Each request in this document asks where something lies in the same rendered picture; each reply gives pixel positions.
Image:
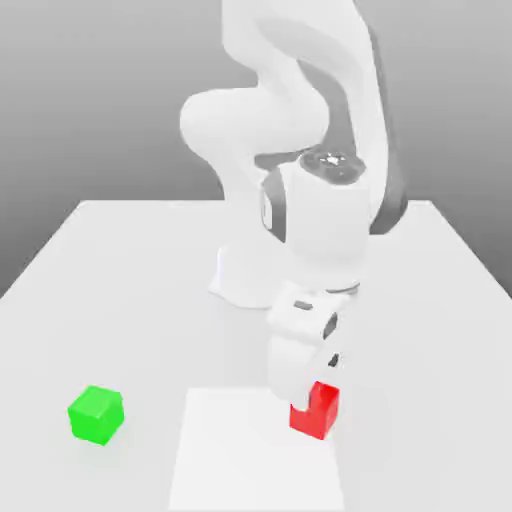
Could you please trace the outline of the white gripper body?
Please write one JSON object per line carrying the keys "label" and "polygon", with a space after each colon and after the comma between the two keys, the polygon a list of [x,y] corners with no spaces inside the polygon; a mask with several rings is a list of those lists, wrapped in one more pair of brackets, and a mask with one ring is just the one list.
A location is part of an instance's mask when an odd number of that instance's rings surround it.
{"label": "white gripper body", "polygon": [[280,399],[308,402],[316,382],[339,387],[342,358],[338,335],[316,345],[274,334],[267,352],[269,386]]}

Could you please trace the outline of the small red cube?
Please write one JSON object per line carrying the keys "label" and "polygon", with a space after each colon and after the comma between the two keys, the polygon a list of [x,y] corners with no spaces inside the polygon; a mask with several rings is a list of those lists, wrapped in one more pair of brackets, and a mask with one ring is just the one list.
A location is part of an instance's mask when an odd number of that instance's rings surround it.
{"label": "small red cube", "polygon": [[337,387],[316,381],[310,390],[305,411],[290,406],[289,426],[310,437],[324,440],[336,421],[339,398]]}

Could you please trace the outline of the small green cube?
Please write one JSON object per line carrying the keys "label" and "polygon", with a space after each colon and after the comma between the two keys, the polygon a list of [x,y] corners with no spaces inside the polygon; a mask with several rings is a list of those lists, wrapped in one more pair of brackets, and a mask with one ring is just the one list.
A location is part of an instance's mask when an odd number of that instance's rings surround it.
{"label": "small green cube", "polygon": [[72,434],[81,440],[105,446],[123,424],[120,392],[88,386],[68,407]]}

